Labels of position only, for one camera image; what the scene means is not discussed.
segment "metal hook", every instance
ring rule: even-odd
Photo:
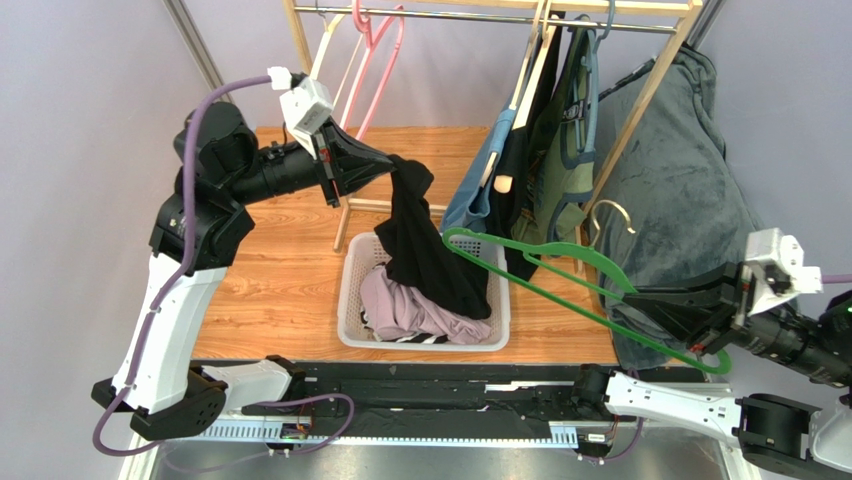
[[[328,22],[326,21],[326,18],[325,18],[325,12],[321,11],[320,8],[319,8],[319,0],[314,0],[314,7],[317,9],[317,15],[319,15],[320,18],[322,18],[323,26],[326,29],[328,29]]]
[[[612,205],[616,210],[618,210],[621,213],[621,216],[624,217],[624,222],[627,223],[627,232],[631,235],[636,233],[636,230],[633,230],[633,221],[630,220],[630,214],[627,213],[627,210],[625,210],[624,207],[622,207],[616,202],[613,202],[612,200],[598,200],[597,202],[595,202],[594,205],[592,205],[592,211],[589,212],[589,216],[592,217],[592,225],[594,225],[595,229],[597,229],[597,233],[595,233],[595,238],[593,238],[592,243],[589,244],[589,246],[592,248],[594,248],[594,246],[598,243],[598,239],[601,236],[601,224],[598,223],[597,211],[598,207],[602,203]]]
[[[596,40],[595,45],[592,48],[592,52],[598,53],[598,47],[601,46],[601,42],[603,39],[609,36],[609,31],[612,29],[612,21],[615,20],[615,0],[609,0],[609,12],[606,19],[606,27],[604,27],[604,33],[601,34]]]

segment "gray blanket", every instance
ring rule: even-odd
[[[601,101],[596,171],[646,78]],[[621,215],[602,205],[596,248],[620,265],[634,286],[665,285],[741,261],[746,237],[758,227],[725,164],[725,141],[713,122],[715,87],[710,60],[682,48],[601,192],[600,198],[627,209],[637,233],[630,235]],[[608,278],[598,283],[617,290]],[[601,302],[611,320],[683,348],[638,311],[609,298]],[[668,360],[621,335],[614,335],[614,343],[624,367],[651,368]]]

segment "pink hanger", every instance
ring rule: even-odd
[[[402,5],[397,5],[394,9],[402,10],[403,7]],[[367,72],[367,67],[369,67],[370,62],[373,60],[373,53],[376,51],[375,47],[378,46],[379,42],[381,42],[385,32],[387,32],[390,27],[390,24],[394,20],[399,20],[399,31],[396,36],[396,44],[393,47],[390,60],[388,60],[385,72],[382,74],[382,79],[379,81],[378,88],[376,88],[376,93],[373,95],[373,100],[370,102],[370,108],[367,109],[367,115],[364,117],[364,122],[361,123],[361,127],[358,129],[358,134],[355,135],[357,140],[361,140],[364,137],[364,134],[367,133],[367,128],[369,128],[370,123],[373,120],[373,114],[375,114],[379,100],[382,98],[385,85],[387,85],[388,78],[390,78],[391,71],[396,63],[396,57],[399,56],[399,47],[402,45],[402,37],[405,33],[405,22],[402,17],[387,17],[382,20],[382,23],[379,25],[378,32],[373,35],[373,26],[370,17],[361,15],[361,0],[354,0],[352,4],[352,18],[355,21],[355,29],[361,32],[367,41],[367,50],[364,52],[364,57],[361,59],[361,65],[358,67],[358,73],[355,74],[352,90],[350,90],[349,98],[346,99],[346,106],[343,108],[343,118],[340,126],[344,129],[349,124],[355,100],[358,98],[358,94],[361,93],[361,84],[364,81],[364,74]]]

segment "metal rod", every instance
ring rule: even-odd
[[[710,0],[704,4],[704,8],[702,8],[701,13],[698,14],[698,20],[695,21],[692,31],[689,32],[689,36],[686,37],[686,43],[691,45],[693,48],[701,46],[701,42],[704,41],[704,37],[706,37],[710,32],[710,28],[713,26],[713,23],[716,22],[716,17],[719,16],[719,12],[722,11],[722,7],[725,6],[725,1],[726,0]]]
[[[163,0],[163,4],[171,14],[175,26],[180,31],[183,41],[186,43],[187,48],[189,48],[189,52],[195,59],[198,70],[201,71],[201,75],[204,77],[210,90],[215,90],[224,85],[225,82],[222,80],[222,75],[219,74],[216,63],[213,62],[213,57],[210,56],[210,51],[207,50],[204,39],[201,38],[201,33],[192,20],[192,15],[189,14],[186,3],[183,0]],[[222,99],[226,102],[234,103],[234,99],[231,98],[231,94],[229,93],[222,95]]]
[[[315,13],[344,13],[352,14],[352,8],[347,7],[309,7],[296,6],[297,12],[315,12]],[[515,17],[507,15],[489,15],[485,13],[468,13],[468,12],[419,12],[412,10],[384,10],[380,8],[362,8],[361,11],[367,15],[375,15],[379,17],[407,17],[407,18],[440,18],[444,20],[468,20],[473,22],[497,22],[497,23],[528,23],[532,24],[531,17]],[[606,24],[600,22],[584,22],[581,20],[548,20],[550,25],[558,25],[561,27],[582,27],[582,28],[606,28]],[[622,30],[625,32],[641,32],[641,33],[665,33],[671,35],[677,30],[674,27],[663,26],[645,26],[645,25],[625,25],[621,23],[613,23],[613,30]]]

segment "gray wall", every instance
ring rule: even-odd
[[[171,138],[207,90],[157,1],[0,2],[0,65],[0,477],[115,478],[89,392],[124,357]]]
[[[272,65],[299,68],[280,0],[255,0],[250,8],[232,0],[186,0],[186,3],[226,82],[263,74]],[[341,6],[347,3],[346,0],[319,2]],[[313,5],[313,2],[302,0],[301,4]],[[393,8],[395,4],[374,1],[364,5]],[[436,4],[409,3],[407,7],[422,11],[463,10]],[[532,15],[531,10],[476,8],[473,11]],[[626,21],[625,18],[616,16],[616,21]],[[303,14],[302,19],[311,51],[316,53],[323,32],[322,20],[316,14]],[[669,18],[645,17],[641,21],[648,25],[673,24]],[[405,39],[373,125],[491,125],[515,86],[529,31],[527,25],[406,19]],[[387,41],[395,38],[395,32],[395,27],[391,27]],[[334,35],[320,75],[332,95],[337,91],[356,40],[352,19],[347,17]],[[665,40],[664,35],[613,32],[600,50],[603,85],[611,84],[656,55]],[[354,125],[360,124],[366,113],[390,48],[391,44],[387,44],[377,50],[373,68],[364,82],[364,94],[353,115]],[[237,92],[233,97],[250,124],[281,124],[280,107],[270,101],[268,92]],[[339,104],[337,118],[343,103]]]
[[[766,225],[795,235],[805,262],[827,274],[852,272],[850,22],[852,3],[842,0],[819,9],[791,0],[729,1],[701,45],[718,69],[717,121],[746,200]],[[801,306],[819,315],[842,291],[826,287]],[[739,394],[771,392],[822,407],[838,396],[731,350]]]

